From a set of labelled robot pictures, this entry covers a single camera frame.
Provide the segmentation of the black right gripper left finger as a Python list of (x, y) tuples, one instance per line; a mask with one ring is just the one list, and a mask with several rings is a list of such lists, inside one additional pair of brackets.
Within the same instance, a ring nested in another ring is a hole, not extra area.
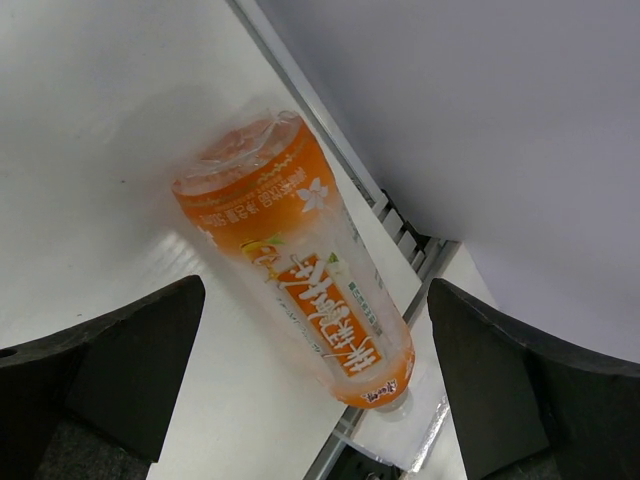
[(2, 348), (2, 478), (146, 478), (162, 452), (204, 303), (204, 284), (190, 275)]

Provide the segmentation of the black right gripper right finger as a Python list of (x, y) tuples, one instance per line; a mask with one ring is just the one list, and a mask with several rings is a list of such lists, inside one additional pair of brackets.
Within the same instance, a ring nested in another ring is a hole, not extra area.
[(427, 305), (470, 479), (636, 479), (639, 366), (512, 318), (451, 282)]

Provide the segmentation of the orange label tea bottle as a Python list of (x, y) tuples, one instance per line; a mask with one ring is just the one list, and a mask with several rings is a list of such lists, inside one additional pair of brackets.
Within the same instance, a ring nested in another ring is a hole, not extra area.
[(406, 401), (409, 329), (299, 114), (268, 111), (232, 129), (172, 192), (337, 400), (379, 411)]

